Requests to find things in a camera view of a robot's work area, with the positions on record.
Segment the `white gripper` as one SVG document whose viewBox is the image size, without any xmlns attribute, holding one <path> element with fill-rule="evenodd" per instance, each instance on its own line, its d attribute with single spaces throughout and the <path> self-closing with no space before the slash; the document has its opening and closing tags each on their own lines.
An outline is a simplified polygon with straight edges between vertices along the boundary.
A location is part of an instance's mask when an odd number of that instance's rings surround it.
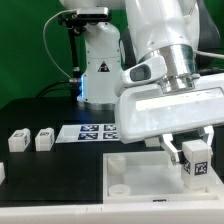
<svg viewBox="0 0 224 224">
<path fill-rule="evenodd" d="M 224 124 L 224 73 L 198 77 L 193 89 L 168 94 L 158 84 L 166 74 L 162 56 L 123 71 L 114 87 L 115 124 L 123 143 L 160 136 L 160 146 L 178 165 L 180 150 L 173 145 L 172 134 L 200 128 L 199 136 L 211 146 L 214 129 L 209 125 Z"/>
</svg>

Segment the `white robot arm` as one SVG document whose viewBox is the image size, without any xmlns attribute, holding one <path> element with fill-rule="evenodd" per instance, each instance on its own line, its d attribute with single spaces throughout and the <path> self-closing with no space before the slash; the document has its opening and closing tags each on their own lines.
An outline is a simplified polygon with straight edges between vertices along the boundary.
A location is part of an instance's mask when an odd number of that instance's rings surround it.
<svg viewBox="0 0 224 224">
<path fill-rule="evenodd" d="M 224 73 L 202 76 L 199 45 L 213 30 L 203 0 L 60 0 L 85 38 L 80 106 L 114 112 L 123 143 L 157 138 L 173 163 L 177 133 L 224 123 Z"/>
</svg>

